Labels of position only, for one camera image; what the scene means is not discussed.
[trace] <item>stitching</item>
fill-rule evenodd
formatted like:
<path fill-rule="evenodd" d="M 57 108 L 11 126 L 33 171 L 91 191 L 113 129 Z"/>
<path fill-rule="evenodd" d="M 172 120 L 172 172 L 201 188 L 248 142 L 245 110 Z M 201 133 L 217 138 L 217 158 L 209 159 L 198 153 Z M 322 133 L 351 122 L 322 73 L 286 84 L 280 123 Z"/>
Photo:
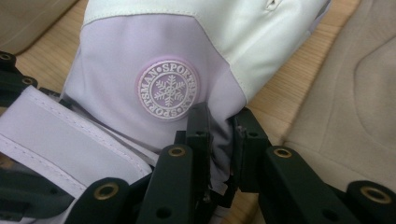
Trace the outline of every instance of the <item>stitching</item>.
<path fill-rule="evenodd" d="M 47 110 L 54 112 L 58 115 L 59 118 L 64 119 L 64 121 L 67 121 L 69 124 L 72 124 L 76 128 L 80 128 L 83 130 L 84 133 L 89 134 L 90 136 L 93 137 L 93 139 L 102 145 L 107 146 L 112 152 L 116 153 L 117 155 L 121 156 L 122 158 L 126 159 L 128 162 L 130 162 L 132 165 L 137 166 L 141 176 L 144 175 L 143 168 L 140 166 L 140 164 L 134 160 L 134 158 L 130 157 L 129 155 L 125 154 L 124 152 L 121 152 L 117 150 L 116 147 L 114 147 L 113 144 L 107 142 L 103 137 L 99 136 L 98 134 L 94 133 L 91 131 L 89 128 L 85 127 L 84 125 L 78 123 L 74 119 L 68 117 L 67 115 L 63 114 L 62 112 L 58 111 L 56 108 L 52 107 L 51 105 L 46 104 L 44 101 L 41 101 L 40 99 L 36 98 L 33 96 L 31 93 L 27 93 L 30 98 L 41 104 L 44 108 Z"/>
<path fill-rule="evenodd" d="M 11 145 L 10 143 L 8 143 L 7 141 L 3 140 L 2 141 L 3 144 L 6 144 L 8 147 Z M 25 148 L 23 147 L 18 147 L 18 146 L 12 146 L 14 149 L 18 150 L 19 152 L 22 153 L 23 157 L 26 158 L 30 158 L 32 160 L 38 161 L 41 165 L 43 165 L 45 168 L 50 169 L 53 173 L 56 173 L 58 176 L 60 176 L 62 179 L 64 179 L 65 181 L 69 182 L 70 184 L 72 184 L 73 186 L 75 186 L 77 189 L 81 189 L 81 190 L 85 190 L 82 187 L 82 184 L 77 184 L 78 182 L 75 179 L 70 178 L 68 175 L 64 175 L 62 174 L 61 171 L 55 169 L 54 167 L 58 167 L 52 163 L 50 163 L 49 161 L 42 161 L 40 160 L 37 156 L 34 156 L 35 154 L 33 154 L 32 151 L 27 151 Z"/>
<path fill-rule="evenodd" d="M 196 16 L 197 13 L 183 10 L 171 10 L 171 9 L 146 9 L 146 10 L 115 10 L 106 13 L 100 13 L 88 17 L 83 26 L 97 20 L 105 19 L 108 17 L 119 17 L 119 16 L 130 16 L 130 15 L 141 15 L 141 14 L 177 14 L 177 15 L 189 15 Z"/>

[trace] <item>embroidered patch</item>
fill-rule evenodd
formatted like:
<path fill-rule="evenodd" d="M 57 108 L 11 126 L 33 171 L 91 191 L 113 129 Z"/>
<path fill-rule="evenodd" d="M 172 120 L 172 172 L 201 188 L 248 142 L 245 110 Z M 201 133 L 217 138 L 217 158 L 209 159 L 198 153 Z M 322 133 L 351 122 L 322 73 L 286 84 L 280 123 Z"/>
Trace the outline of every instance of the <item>embroidered patch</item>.
<path fill-rule="evenodd" d="M 179 60 L 166 60 L 146 69 L 138 82 L 143 107 L 159 119 L 179 119 L 195 102 L 198 76 Z"/>

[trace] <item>white fabric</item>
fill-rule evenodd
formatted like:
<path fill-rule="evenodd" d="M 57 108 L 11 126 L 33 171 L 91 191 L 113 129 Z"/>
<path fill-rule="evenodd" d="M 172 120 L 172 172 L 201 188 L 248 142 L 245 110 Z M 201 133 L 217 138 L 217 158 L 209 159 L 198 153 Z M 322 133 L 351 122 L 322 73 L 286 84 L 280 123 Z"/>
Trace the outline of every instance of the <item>white fabric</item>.
<path fill-rule="evenodd" d="M 327 0 L 95 0 L 84 25 L 117 16 L 194 17 L 230 65 L 247 102 L 302 43 Z"/>
<path fill-rule="evenodd" d="M 0 117 L 0 151 L 75 198 L 99 179 L 132 184 L 150 173 L 131 150 L 33 87 Z"/>

